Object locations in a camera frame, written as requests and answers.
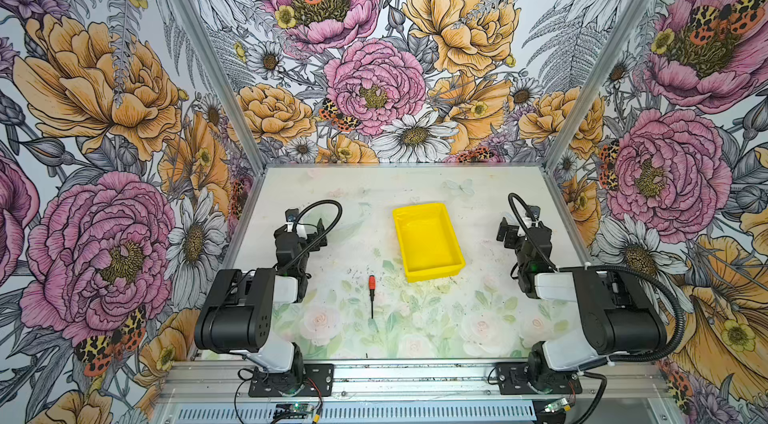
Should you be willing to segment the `red handled screwdriver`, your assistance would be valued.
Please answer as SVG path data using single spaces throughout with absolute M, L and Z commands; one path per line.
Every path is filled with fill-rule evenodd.
M 374 303 L 376 295 L 376 277 L 371 274 L 368 276 L 368 290 L 369 290 L 369 302 L 370 302 L 370 318 L 374 318 Z

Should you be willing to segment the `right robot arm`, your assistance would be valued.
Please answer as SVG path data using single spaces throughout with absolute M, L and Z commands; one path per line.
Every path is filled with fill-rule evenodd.
M 548 261 L 552 230 L 541 223 L 525 229 L 503 218 L 496 239 L 515 251 L 510 276 L 530 299 L 574 303 L 579 319 L 566 334 L 531 346 L 527 363 L 499 364 L 500 391 L 580 392 L 578 374 L 612 362 L 648 362 L 669 350 L 666 326 L 644 284 L 651 278 L 632 269 L 589 264 L 560 268 Z

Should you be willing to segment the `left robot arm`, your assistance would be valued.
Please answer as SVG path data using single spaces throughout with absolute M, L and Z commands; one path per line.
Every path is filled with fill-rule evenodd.
M 304 300 L 308 257 L 327 244 L 324 231 L 321 221 L 287 222 L 274 234 L 275 265 L 219 271 L 202 305 L 195 346 L 249 362 L 258 394 L 296 395 L 312 383 L 299 345 L 272 329 L 272 316 L 276 307 Z

